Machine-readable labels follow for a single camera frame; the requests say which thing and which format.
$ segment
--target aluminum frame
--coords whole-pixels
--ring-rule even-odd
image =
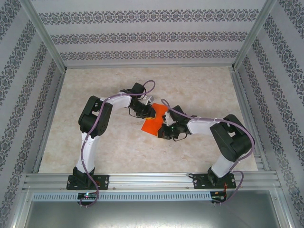
[[[188,172],[181,173],[107,173],[110,175],[109,189],[99,192],[202,192],[220,191],[223,189],[194,189],[193,180]],[[66,190],[67,178],[70,174],[27,174],[21,191],[21,197],[11,224],[11,228],[24,227],[35,193],[38,192],[83,192],[80,190]],[[236,184],[241,175],[235,173]],[[239,189],[269,190],[275,207],[277,218],[282,228],[294,227],[286,200],[276,171],[247,171]]]

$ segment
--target black mounting bracket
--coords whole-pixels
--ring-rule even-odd
[[[235,189],[237,187],[234,175],[228,173],[222,178],[219,178],[217,183],[213,185],[209,179],[207,173],[189,173],[189,177],[193,179],[194,189]]]
[[[99,190],[108,190],[109,186],[109,175],[96,175],[94,174],[93,180],[98,185]],[[80,181],[75,175],[69,175],[66,184],[67,190],[96,190],[96,187],[93,183],[89,186]]]

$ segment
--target damask pattern wall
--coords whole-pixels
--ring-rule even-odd
[[[279,0],[238,69],[296,227],[304,227],[303,15],[303,1]]]
[[[232,64],[265,0],[33,0],[68,67]]]
[[[33,171],[61,72],[17,0],[0,3],[0,228]]]

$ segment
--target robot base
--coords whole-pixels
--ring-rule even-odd
[[[90,175],[98,185],[99,190],[108,190],[109,175],[94,175],[94,170]],[[67,190],[95,190],[96,187],[89,179],[87,174],[80,172],[76,167],[73,169],[73,175],[69,175],[66,184]]]
[[[232,173],[219,178],[215,185],[209,181],[207,173],[190,173],[189,177],[193,179],[194,189],[222,189],[225,185],[226,189],[235,189],[237,187]]]

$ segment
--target enclosure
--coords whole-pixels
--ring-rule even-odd
[[[0,227],[304,227],[303,0],[0,4]],[[127,109],[96,150],[108,189],[87,209],[67,190],[88,98],[147,80],[155,103],[253,136],[227,204],[189,178],[220,156],[212,136],[159,139]]]

